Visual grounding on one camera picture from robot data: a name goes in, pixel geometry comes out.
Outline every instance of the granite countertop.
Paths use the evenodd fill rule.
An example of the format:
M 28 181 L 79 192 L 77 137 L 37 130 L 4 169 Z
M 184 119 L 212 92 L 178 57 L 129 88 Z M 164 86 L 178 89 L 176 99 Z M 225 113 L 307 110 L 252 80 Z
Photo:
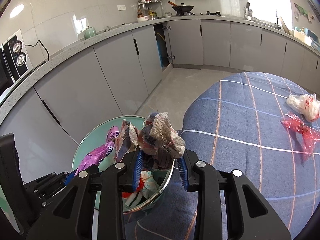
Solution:
M 281 34 L 287 38 L 290 38 L 301 45 L 305 46 L 306 48 L 310 49 L 313 53 L 320 57 L 320 53 L 317 52 L 312 47 L 306 45 L 302 41 L 298 40 L 297 38 L 285 33 L 284 31 L 277 30 L 275 28 L 271 28 L 267 25 L 263 25 L 260 23 L 256 23 L 253 21 L 244 20 L 241 18 L 233 18 L 233 17 L 221 17 L 221 16 L 212 16 L 212 15 L 190 15 L 190 16 L 173 16 L 171 18 L 160 18 L 157 20 L 149 20 L 145 22 L 135 22 L 127 25 L 120 26 L 115 29 L 111 29 L 110 31 L 103 32 L 98 34 L 92 38 L 83 41 L 77 41 L 61 51 L 57 55 L 53 55 L 53 57 L 45 64 L 38 67 L 31 75 L 29 75 L 23 82 L 21 82 L 16 89 L 8 96 L 8 98 L 3 102 L 0 107 L 0 125 L 13 108 L 13 106 L 18 102 L 18 100 L 34 85 L 36 84 L 43 76 L 45 76 L 49 71 L 57 67 L 63 61 L 67 60 L 68 58 L 72 57 L 73 55 L 77 54 L 78 52 L 100 42 L 112 36 L 124 33 L 126 31 L 130 31 L 136 28 L 140 28 L 147 25 L 154 25 L 163 22 L 168 22 L 172 20 L 186 20 L 186 19 L 208 19 L 208 20 L 221 20 L 221 21 L 230 21 L 230 22 L 238 22 L 243 24 L 249 24 L 252 26 L 257 26 L 260 28 L 267 29 L 269 31 L 273 31 L 275 33 Z

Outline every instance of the metal bolt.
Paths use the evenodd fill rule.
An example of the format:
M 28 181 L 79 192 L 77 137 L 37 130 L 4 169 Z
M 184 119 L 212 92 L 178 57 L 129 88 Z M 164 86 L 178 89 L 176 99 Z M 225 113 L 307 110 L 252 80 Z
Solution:
M 117 169 L 122 169 L 124 167 L 124 163 L 117 163 L 116 168 Z
M 236 177 L 240 177 L 242 175 L 242 172 L 239 170 L 233 170 L 232 174 L 235 175 Z
M 205 166 L 205 162 L 203 162 L 203 161 L 198 161 L 198 162 L 196 162 L 196 165 L 197 165 L 198 167 L 200 167 L 200 168 L 203 168 L 203 167 Z
M 88 176 L 88 173 L 86 171 L 79 172 L 79 177 L 80 178 L 85 178 L 86 176 Z

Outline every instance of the floor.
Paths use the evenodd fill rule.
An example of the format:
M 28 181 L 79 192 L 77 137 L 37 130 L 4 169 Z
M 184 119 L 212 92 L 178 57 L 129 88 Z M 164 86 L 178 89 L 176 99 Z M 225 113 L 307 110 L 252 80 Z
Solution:
M 168 112 L 172 127 L 180 130 L 183 116 L 193 101 L 215 82 L 232 74 L 221 70 L 173 68 L 136 114 Z

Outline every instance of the purple wrapper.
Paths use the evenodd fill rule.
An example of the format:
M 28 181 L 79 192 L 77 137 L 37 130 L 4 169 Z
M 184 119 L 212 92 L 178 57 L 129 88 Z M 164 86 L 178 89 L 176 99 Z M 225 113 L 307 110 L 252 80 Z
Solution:
M 100 147 L 94 149 L 88 153 L 83 160 L 81 161 L 75 176 L 80 172 L 90 167 L 92 164 L 99 165 L 105 157 L 112 153 L 115 143 L 113 140 L 119 135 L 119 128 L 113 126 L 110 128 L 106 138 L 106 144 L 101 145 Z

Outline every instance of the blue plaid tablecloth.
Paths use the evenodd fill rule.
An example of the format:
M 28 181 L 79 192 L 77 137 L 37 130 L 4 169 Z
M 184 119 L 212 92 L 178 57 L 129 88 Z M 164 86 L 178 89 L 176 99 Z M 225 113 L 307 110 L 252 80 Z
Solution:
M 194 101 L 185 113 L 181 134 L 186 148 L 217 170 L 245 172 L 276 210 L 292 239 L 320 200 L 319 145 L 314 155 L 303 161 L 301 135 L 288 132 L 280 123 L 284 114 L 292 111 L 287 97 L 304 93 L 297 84 L 271 74 L 235 74 Z M 306 124 L 320 130 L 317 122 Z M 223 195 L 221 199 L 226 239 Z M 196 207 L 197 193 L 184 191 L 175 170 L 153 209 L 125 216 L 127 239 L 191 240 Z

